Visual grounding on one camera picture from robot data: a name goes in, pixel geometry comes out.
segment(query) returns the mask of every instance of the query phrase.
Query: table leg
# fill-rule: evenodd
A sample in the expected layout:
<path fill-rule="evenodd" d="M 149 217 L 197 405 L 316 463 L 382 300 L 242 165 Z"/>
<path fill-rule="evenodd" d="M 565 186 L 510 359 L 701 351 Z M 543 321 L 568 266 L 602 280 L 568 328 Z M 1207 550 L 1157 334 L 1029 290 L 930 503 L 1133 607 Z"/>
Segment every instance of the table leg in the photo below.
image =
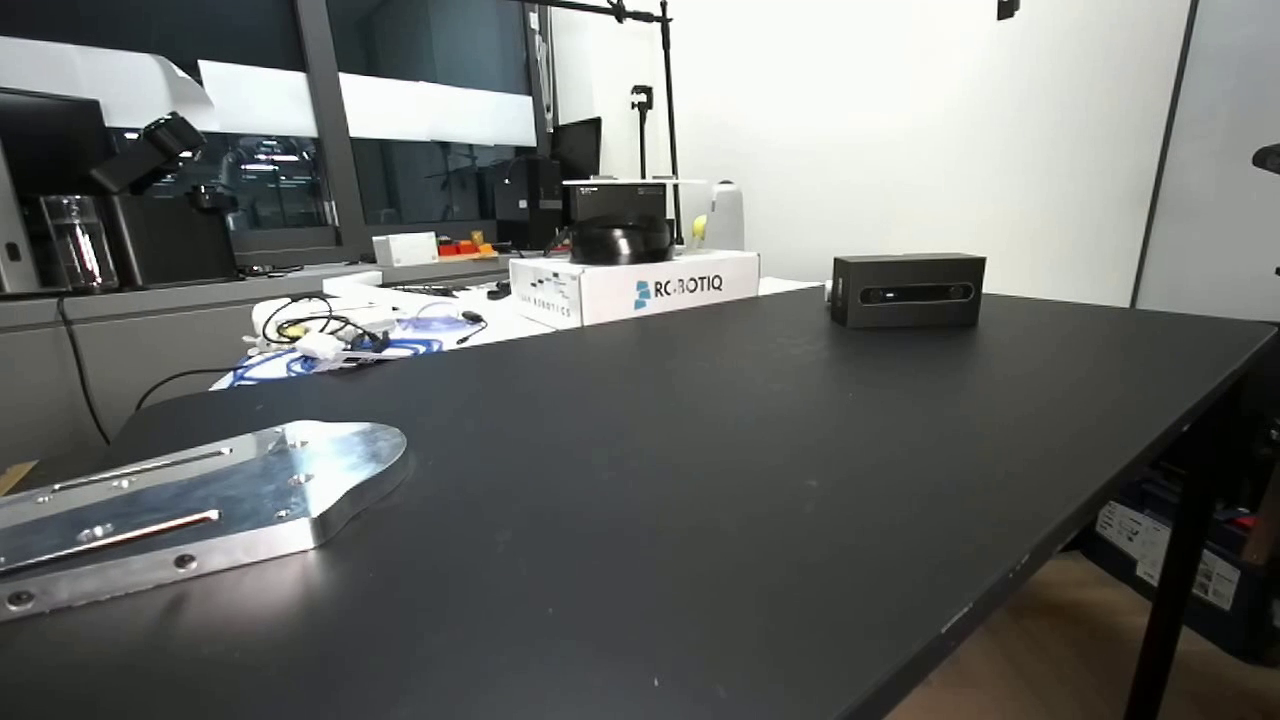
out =
<path fill-rule="evenodd" d="M 1189 456 L 1193 466 L 1180 488 L 1178 520 L 1173 520 L 1173 535 L 1169 535 L 1169 550 L 1165 550 L 1165 571 L 1160 571 L 1160 589 L 1157 589 L 1153 614 L 1147 614 L 1146 650 L 1133 672 L 1127 720 L 1157 720 L 1160 716 L 1160 698 L 1165 698 L 1165 684 L 1173 672 L 1178 640 L 1184 631 L 1184 612 L 1189 612 L 1189 601 L 1198 589 L 1213 509 L 1220 498 L 1217 472 L 1223 466 L 1223 451 L 1230 451 L 1230 432 L 1232 432 L 1230 417 L 1232 417 L 1232 391 L 1223 400 L 1217 400 L 1189 437 L 1193 438 L 1193 456 Z"/>

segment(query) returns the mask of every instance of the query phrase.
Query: floor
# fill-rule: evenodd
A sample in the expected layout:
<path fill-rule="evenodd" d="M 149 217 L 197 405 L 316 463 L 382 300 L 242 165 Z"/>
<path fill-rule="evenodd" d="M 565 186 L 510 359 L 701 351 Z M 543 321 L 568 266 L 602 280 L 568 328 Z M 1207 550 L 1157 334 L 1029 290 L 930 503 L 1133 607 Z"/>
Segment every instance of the floor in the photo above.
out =
<path fill-rule="evenodd" d="M 1125 716 L 1147 601 L 1061 555 L 997 612 L 891 720 Z M 1165 720 L 1280 720 L 1280 667 L 1253 667 L 1184 631 Z"/>

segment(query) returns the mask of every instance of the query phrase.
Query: black table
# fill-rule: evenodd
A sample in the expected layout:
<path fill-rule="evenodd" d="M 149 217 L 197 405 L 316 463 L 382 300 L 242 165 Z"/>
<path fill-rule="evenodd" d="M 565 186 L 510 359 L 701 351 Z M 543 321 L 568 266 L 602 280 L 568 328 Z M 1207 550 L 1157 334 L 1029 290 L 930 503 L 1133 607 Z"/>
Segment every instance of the black table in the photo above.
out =
<path fill-rule="evenodd" d="M 881 716 L 1270 338 L 1034 300 L 852 334 L 797 290 L 165 405 L 117 461 L 392 419 L 418 472 L 316 555 L 0 629 L 0 710 Z M 1133 716 L 1160 702 L 1198 493 Z"/>

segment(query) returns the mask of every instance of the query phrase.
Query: bolt hole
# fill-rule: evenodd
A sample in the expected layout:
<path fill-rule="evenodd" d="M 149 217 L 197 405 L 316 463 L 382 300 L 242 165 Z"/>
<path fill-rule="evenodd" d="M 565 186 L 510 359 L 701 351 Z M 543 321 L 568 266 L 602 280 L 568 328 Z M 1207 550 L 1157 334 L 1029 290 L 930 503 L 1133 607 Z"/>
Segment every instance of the bolt hole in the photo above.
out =
<path fill-rule="evenodd" d="M 8 612 L 28 612 L 31 605 L 37 605 L 37 596 L 31 593 L 8 593 Z"/>

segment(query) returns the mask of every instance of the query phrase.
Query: silver metal plate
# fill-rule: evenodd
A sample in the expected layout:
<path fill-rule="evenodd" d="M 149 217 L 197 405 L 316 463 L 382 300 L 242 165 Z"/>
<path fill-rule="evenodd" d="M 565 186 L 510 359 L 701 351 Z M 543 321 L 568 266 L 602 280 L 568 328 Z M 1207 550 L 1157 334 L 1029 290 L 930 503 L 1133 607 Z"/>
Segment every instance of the silver metal plate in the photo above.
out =
<path fill-rule="evenodd" d="M 389 423 L 280 423 L 0 498 L 0 624 L 309 550 L 384 495 Z"/>

